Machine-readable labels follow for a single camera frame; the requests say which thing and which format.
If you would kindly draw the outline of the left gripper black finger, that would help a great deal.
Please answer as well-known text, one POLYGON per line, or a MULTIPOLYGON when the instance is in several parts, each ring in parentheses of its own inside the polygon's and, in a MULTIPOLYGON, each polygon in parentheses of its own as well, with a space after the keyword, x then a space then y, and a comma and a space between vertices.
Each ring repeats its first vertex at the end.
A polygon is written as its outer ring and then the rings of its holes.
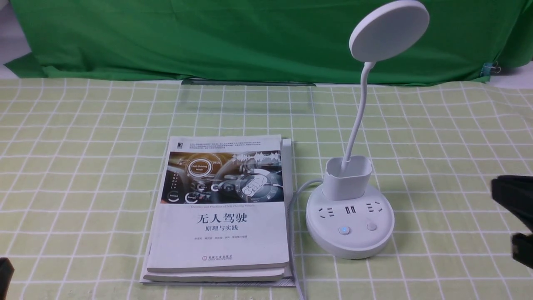
POLYGON ((11 261, 7 257, 2 257, 0 259, 0 300, 7 298, 8 289, 14 273, 15 268, 11 261))

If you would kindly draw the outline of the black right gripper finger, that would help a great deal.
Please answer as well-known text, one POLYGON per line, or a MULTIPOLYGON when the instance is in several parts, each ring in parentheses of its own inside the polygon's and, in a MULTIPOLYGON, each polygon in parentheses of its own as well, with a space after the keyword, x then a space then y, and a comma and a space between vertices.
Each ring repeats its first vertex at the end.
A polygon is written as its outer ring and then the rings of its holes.
POLYGON ((491 197, 533 231, 531 175, 499 175, 491 180, 491 197))

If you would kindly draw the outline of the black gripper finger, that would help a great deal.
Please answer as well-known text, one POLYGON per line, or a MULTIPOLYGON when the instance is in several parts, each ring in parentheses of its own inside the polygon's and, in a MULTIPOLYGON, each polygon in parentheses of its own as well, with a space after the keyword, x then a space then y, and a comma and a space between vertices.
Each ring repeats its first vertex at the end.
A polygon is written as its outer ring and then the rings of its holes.
POLYGON ((516 233, 511 237, 512 258, 533 269, 533 235, 516 233))

